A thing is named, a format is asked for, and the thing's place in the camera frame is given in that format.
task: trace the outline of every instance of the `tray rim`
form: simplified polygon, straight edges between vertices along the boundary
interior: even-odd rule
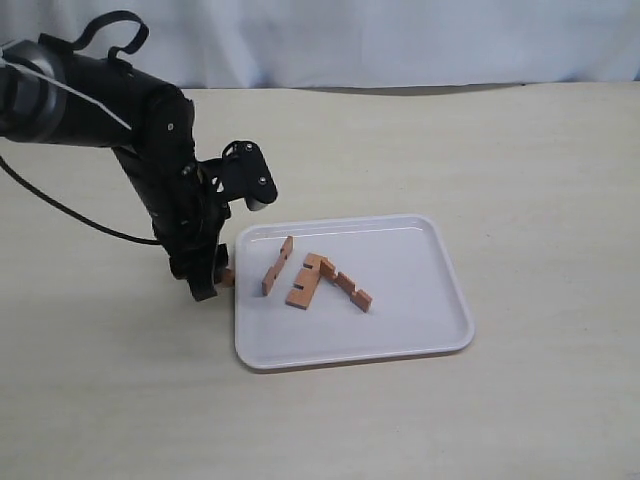
[[[237,293],[237,289],[234,289],[233,344],[234,344],[235,352],[238,358],[247,367],[253,370],[269,371],[269,370],[283,370],[283,369],[286,370],[286,369],[305,368],[305,367],[322,367],[322,366],[336,365],[336,364],[340,365],[344,363],[348,364],[353,362],[356,362],[356,363],[371,362],[371,361],[382,362],[382,361],[390,361],[390,360],[400,359],[400,358],[420,358],[420,357],[432,356],[432,355],[444,356],[447,354],[460,352],[466,349],[473,342],[476,335],[475,319],[471,313],[471,309],[469,308],[467,299],[462,291],[460,282],[458,280],[458,276],[456,274],[455,266],[453,264],[451,256],[449,255],[449,251],[447,250],[446,245],[444,243],[442,232],[440,231],[440,228],[438,227],[438,225],[433,220],[431,220],[430,217],[426,215],[419,214],[419,213],[396,213],[396,214],[387,214],[387,215],[362,215],[357,217],[334,217],[334,218],[321,218],[321,219],[315,219],[315,220],[314,219],[296,220],[291,222],[276,222],[276,223],[264,223],[264,224],[251,225],[245,228],[244,230],[242,230],[236,237],[236,241],[234,245],[235,247],[234,267],[237,270],[238,252],[240,250],[240,247],[245,242],[246,238],[249,237],[253,232],[264,229],[264,228],[269,228],[269,229],[272,229],[272,228],[278,229],[278,228],[285,228],[285,227],[295,228],[295,227],[301,227],[305,225],[322,227],[323,225],[326,226],[326,225],[331,225],[336,223],[384,221],[389,219],[420,220],[427,223],[430,226],[430,228],[433,230],[437,244],[438,244],[438,248],[440,249],[444,257],[449,278],[451,280],[451,283],[453,284],[456,297],[458,299],[458,302],[460,303],[460,307],[462,309],[464,319],[467,323],[466,335],[459,342],[451,343],[445,347],[434,347],[434,348],[418,349],[413,351],[402,351],[402,352],[390,353],[385,355],[379,355],[379,354],[353,355],[349,357],[341,357],[340,359],[335,359],[335,360],[322,360],[322,361],[301,360],[301,361],[294,361],[294,362],[274,362],[271,364],[255,362],[255,361],[252,361],[255,359],[250,359],[250,358],[247,358],[246,355],[243,355],[241,349],[239,348],[239,344],[238,344],[239,322],[238,322],[237,314],[239,311],[240,301],[239,301],[239,295]]]

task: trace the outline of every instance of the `white tray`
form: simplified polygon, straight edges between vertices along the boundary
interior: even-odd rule
[[[261,282],[294,237],[273,289]],[[373,297],[359,310],[322,280],[308,310],[285,304],[307,253],[328,257]],[[452,352],[475,327],[440,234],[418,215],[259,225],[236,242],[235,345],[258,370]]]

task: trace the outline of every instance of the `white wall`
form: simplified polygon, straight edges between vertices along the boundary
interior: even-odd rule
[[[407,86],[632,80],[637,0],[0,0],[0,42],[75,39],[113,9],[151,36],[133,62],[181,86]],[[124,43],[110,27],[89,52]]]

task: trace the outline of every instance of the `white cable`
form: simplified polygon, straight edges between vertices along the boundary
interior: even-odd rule
[[[25,67],[24,65],[19,65],[19,64],[16,64],[16,63],[7,62],[6,59],[4,58],[4,51],[5,51],[5,49],[9,48],[10,46],[13,46],[16,43],[18,43],[18,41],[14,40],[13,42],[9,42],[8,44],[3,45],[2,47],[0,47],[0,68],[6,67],[6,66],[13,67],[13,68],[15,68],[16,70],[18,70],[18,71],[20,71],[22,73],[26,73],[28,75],[33,75],[34,77],[37,77],[37,78],[40,78],[41,80],[49,82],[49,83],[51,83],[52,85],[55,85],[58,88],[62,88],[63,90],[66,90],[67,92],[69,92],[69,93],[71,93],[73,95],[76,95],[76,96],[82,98],[83,100],[86,100],[87,102],[92,103],[95,106],[101,108],[107,115],[109,115],[111,118],[113,118],[116,122],[118,122],[120,125],[122,125],[127,130],[133,130],[133,128],[131,128],[131,125],[129,125],[124,120],[122,120],[118,115],[116,115],[111,110],[109,110],[104,103],[99,102],[95,98],[91,98],[89,95],[86,95],[86,94],[84,94],[82,92],[79,92],[79,91],[75,90],[74,88],[71,88],[69,85],[66,85],[66,84],[64,84],[62,82],[59,82],[54,78],[51,78],[51,77],[43,75],[43,74],[41,74],[39,72],[36,72],[35,70],[30,69],[29,67]]]

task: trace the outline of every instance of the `black cable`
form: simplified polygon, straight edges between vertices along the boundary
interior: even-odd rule
[[[15,170],[13,170],[7,164],[7,162],[4,161],[4,158],[2,158],[1,155],[0,155],[0,168],[2,168],[7,173],[7,175],[9,175],[16,182],[18,182],[24,188],[29,190],[31,193],[33,193],[40,200],[45,201],[46,203],[48,203],[52,207],[57,208],[61,212],[66,213],[70,217],[75,218],[76,220],[78,220],[79,222],[84,223],[85,225],[93,227],[96,230],[101,231],[102,233],[106,233],[107,235],[111,235],[111,236],[116,237],[116,238],[121,238],[122,240],[128,240],[128,241],[133,242],[133,243],[139,243],[139,244],[142,244],[142,245],[160,245],[160,242],[155,240],[155,239],[132,237],[131,235],[127,235],[126,233],[118,232],[116,230],[112,230],[112,229],[110,229],[108,227],[105,227],[104,225],[100,225],[99,223],[96,223],[93,220],[88,219],[84,215],[81,215],[78,212],[76,212],[74,210],[71,210],[69,207],[63,205],[62,203],[58,202],[57,200],[54,200],[49,195],[47,195],[46,193],[38,190],[36,187],[34,187],[28,181],[26,181],[24,178],[22,178]]]

